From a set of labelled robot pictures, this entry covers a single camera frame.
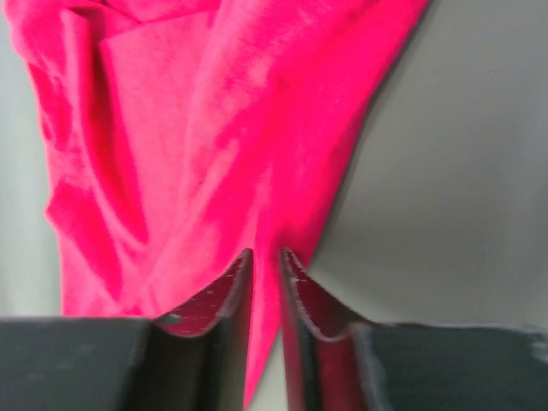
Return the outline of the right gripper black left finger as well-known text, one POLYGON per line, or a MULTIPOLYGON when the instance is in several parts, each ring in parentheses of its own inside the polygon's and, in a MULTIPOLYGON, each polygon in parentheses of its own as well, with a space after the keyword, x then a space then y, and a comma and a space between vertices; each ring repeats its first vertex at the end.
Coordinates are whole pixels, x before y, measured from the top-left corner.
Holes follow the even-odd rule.
POLYGON ((156 319, 1 322, 4 410, 240 410, 253 254, 156 319))

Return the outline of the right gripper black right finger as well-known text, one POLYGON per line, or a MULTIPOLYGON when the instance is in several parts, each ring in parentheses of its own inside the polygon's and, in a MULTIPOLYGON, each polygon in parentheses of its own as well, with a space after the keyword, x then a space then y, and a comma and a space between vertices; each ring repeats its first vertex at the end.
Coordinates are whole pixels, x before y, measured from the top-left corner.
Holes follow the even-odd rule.
POLYGON ((291 410, 544 410, 547 333, 470 323, 378 323, 280 253, 291 410))

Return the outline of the crimson red t-shirt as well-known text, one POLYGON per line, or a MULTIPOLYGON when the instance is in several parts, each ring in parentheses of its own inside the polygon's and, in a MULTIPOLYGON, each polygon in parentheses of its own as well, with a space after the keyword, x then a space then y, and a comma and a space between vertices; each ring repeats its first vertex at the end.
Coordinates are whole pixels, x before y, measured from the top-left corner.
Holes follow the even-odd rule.
POLYGON ((373 94, 424 1, 7 1, 33 83, 68 316, 165 313, 245 248, 244 399, 373 94))

